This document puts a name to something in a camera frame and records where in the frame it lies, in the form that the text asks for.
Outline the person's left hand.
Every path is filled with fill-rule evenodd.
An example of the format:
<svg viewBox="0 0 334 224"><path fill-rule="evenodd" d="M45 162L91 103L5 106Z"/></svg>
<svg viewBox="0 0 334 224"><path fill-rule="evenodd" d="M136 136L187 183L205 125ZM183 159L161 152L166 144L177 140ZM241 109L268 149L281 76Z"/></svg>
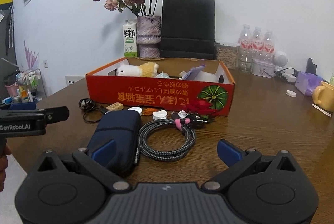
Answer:
<svg viewBox="0 0 334 224"><path fill-rule="evenodd" d="M6 145L0 158L0 192L2 192L5 187L6 169L9 164L7 156L9 155L11 155L11 149Z"/></svg>

